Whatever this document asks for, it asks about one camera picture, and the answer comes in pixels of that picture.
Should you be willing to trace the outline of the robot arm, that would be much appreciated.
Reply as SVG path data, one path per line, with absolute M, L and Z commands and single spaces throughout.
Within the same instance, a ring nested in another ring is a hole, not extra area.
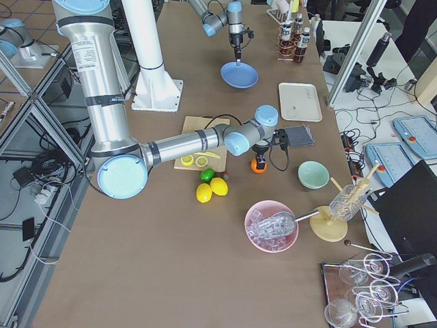
M 240 1 L 230 1 L 227 7 L 222 7 L 222 12 L 213 14 L 207 5 L 200 0 L 188 1 L 202 22 L 203 30 L 208 37 L 214 36 L 220 29 L 228 26 L 229 43 L 234 50 L 236 64 L 239 66 L 242 59 L 241 44 L 244 37 L 244 24 L 242 22 L 242 4 Z
M 253 118 L 236 126 L 219 124 L 148 143 L 130 132 L 128 110 L 174 113 L 183 82 L 165 70 L 156 18 L 150 1 L 124 1 L 124 13 L 139 63 L 135 96 L 126 103 L 113 54 L 115 26 L 108 1 L 54 1 L 58 32 L 67 37 L 79 73 L 95 144 L 99 192 L 128 199 L 145 188 L 150 171 L 168 161 L 196 152 L 225 147 L 239 156 L 272 139 L 279 114 L 262 105 Z

